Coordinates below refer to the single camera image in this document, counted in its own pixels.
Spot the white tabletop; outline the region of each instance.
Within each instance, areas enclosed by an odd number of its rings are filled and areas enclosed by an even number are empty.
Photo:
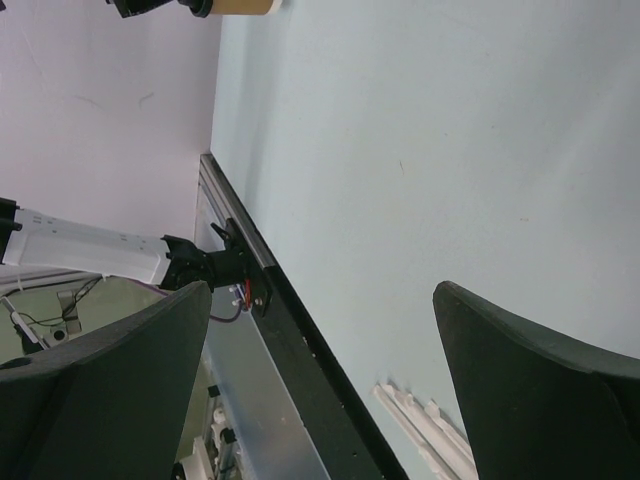
[[[640,356],[640,3],[561,4],[223,22],[212,152],[412,478],[369,392],[390,378],[461,423],[440,281]]]

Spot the purple cable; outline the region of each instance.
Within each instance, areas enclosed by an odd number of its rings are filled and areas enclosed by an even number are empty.
[[[158,287],[154,287],[153,285],[142,283],[142,282],[139,282],[138,280],[133,280],[133,279],[129,279],[129,281],[135,283],[136,285],[141,286],[142,288],[146,288],[147,290],[155,292],[158,295],[162,295],[163,297],[169,296],[167,292],[165,292],[164,290],[160,290]],[[233,323],[240,317],[241,314],[242,314],[242,303],[238,305],[238,310],[233,315],[233,317],[223,318],[223,317],[217,317],[215,315],[209,315],[209,320],[213,320],[214,322],[219,322],[219,323]]]

